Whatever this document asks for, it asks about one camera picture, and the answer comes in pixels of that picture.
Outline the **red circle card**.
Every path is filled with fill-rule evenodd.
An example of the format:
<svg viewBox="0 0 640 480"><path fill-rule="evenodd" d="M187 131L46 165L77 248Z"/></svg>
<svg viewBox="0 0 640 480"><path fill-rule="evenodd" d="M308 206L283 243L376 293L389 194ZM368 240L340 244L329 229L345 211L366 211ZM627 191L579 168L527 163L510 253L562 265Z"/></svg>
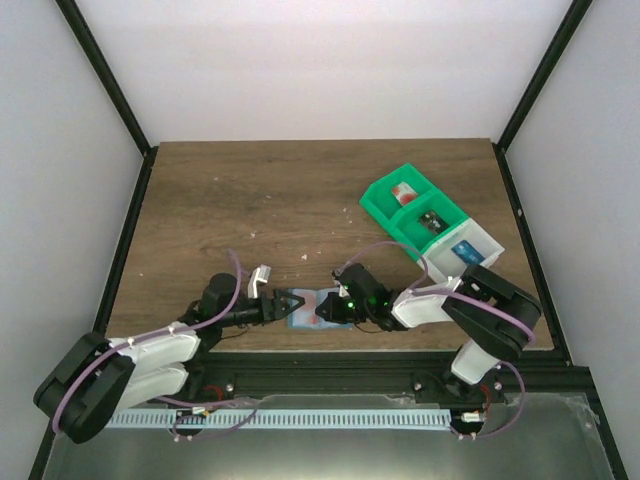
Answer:
<svg viewBox="0 0 640 480"><path fill-rule="evenodd" d="M408 205L418 197L417 192L406 182L393 186L391 193L401 206Z"/></svg>
<svg viewBox="0 0 640 480"><path fill-rule="evenodd" d="M315 291L304 292L304 304L294 312L295 325L300 327L313 327L318 322L315 314L317 307L317 297Z"/></svg>

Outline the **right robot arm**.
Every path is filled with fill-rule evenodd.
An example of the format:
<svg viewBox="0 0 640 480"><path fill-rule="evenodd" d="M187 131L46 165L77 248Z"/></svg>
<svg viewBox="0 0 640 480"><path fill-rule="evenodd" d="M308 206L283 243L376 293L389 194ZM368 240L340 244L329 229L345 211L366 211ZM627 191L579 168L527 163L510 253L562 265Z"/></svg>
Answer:
<svg viewBox="0 0 640 480"><path fill-rule="evenodd" d="M391 290L361 264L334 273L336 292L315 308L336 324L370 321L383 331L407 331L422 325L452 322L469 340L450 364L450 376L477 385L489 370L514 362L534 342L542 316L540 302L481 265L427 287Z"/></svg>

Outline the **blue card holder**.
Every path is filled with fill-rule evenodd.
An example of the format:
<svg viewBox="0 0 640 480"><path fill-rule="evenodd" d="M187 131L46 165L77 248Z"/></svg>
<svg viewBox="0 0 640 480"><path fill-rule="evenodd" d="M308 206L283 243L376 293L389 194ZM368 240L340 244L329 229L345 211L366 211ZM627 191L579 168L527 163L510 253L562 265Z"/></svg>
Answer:
<svg viewBox="0 0 640 480"><path fill-rule="evenodd" d="M321 290L290 289L293 295L304 299L304 304L287 317L287 326L292 329L304 330L330 330L348 329L352 324L337 324L328 322L315 313L315 309L327 298L329 293L337 293L338 288L325 288Z"/></svg>

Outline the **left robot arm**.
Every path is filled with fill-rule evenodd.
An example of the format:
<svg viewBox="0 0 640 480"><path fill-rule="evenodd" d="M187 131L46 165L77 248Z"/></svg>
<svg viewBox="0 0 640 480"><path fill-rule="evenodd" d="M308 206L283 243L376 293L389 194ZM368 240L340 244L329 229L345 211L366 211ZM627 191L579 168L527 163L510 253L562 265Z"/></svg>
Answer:
<svg viewBox="0 0 640 480"><path fill-rule="evenodd" d="M193 397L197 359L221 341L224 329L270 324L305 303L285 290L267 295L257 284L252 280L244 292L238 278L219 273L164 328L129 338L83 335L36 389L34 405L55 431L81 444L122 410L161 397Z"/></svg>

